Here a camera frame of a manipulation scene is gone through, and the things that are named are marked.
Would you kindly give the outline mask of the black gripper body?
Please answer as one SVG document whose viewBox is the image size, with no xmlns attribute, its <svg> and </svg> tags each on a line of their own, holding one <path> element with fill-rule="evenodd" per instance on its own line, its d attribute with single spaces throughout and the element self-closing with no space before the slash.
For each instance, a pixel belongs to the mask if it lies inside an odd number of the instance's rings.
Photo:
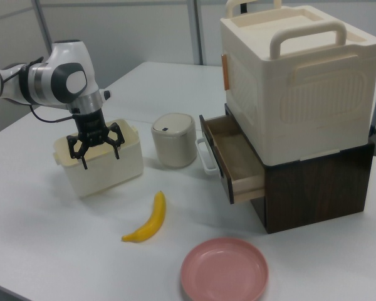
<svg viewBox="0 0 376 301">
<path fill-rule="evenodd" d="M 108 140 L 109 129 L 106 126 L 101 109 L 90 114 L 74 114 L 78 129 L 78 140 L 85 147 L 102 145 Z"/>
</svg>

